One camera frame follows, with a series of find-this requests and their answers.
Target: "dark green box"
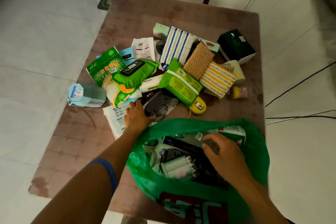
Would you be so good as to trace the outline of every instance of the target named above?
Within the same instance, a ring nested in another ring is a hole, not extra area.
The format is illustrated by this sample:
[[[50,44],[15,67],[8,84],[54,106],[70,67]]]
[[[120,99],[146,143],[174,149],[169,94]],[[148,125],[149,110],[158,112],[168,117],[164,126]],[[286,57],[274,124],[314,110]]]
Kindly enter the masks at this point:
[[[237,60],[242,65],[256,55],[253,47],[245,40],[238,29],[220,35],[217,43],[220,45],[219,52],[226,61]]]

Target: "paper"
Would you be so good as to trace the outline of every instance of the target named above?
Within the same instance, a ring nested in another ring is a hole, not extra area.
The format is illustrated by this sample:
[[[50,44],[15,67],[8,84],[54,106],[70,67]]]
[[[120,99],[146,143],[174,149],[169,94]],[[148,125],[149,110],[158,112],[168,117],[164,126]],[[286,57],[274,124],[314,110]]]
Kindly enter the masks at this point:
[[[127,104],[122,104],[120,107],[113,108],[111,105],[103,108],[104,115],[111,127],[115,139],[121,137],[125,129],[124,116],[126,115]]]
[[[153,37],[133,39],[132,50],[134,58],[155,61],[154,39]]]

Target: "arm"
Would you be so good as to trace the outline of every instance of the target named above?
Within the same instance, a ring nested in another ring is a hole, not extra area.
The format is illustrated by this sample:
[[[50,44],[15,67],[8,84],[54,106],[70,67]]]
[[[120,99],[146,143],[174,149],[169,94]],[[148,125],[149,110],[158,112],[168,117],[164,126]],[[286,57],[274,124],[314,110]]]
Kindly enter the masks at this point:
[[[244,156],[234,141],[221,134],[209,134],[203,141],[214,141],[219,146],[219,154],[203,144],[204,153],[217,172],[227,180],[249,206],[259,224],[288,224],[268,197],[267,191],[252,176]]]
[[[155,120],[145,116],[140,100],[129,106],[124,117],[124,133],[97,157],[110,162],[118,183],[135,141]],[[101,223],[112,195],[106,169],[100,163],[89,164],[57,193],[32,224]]]

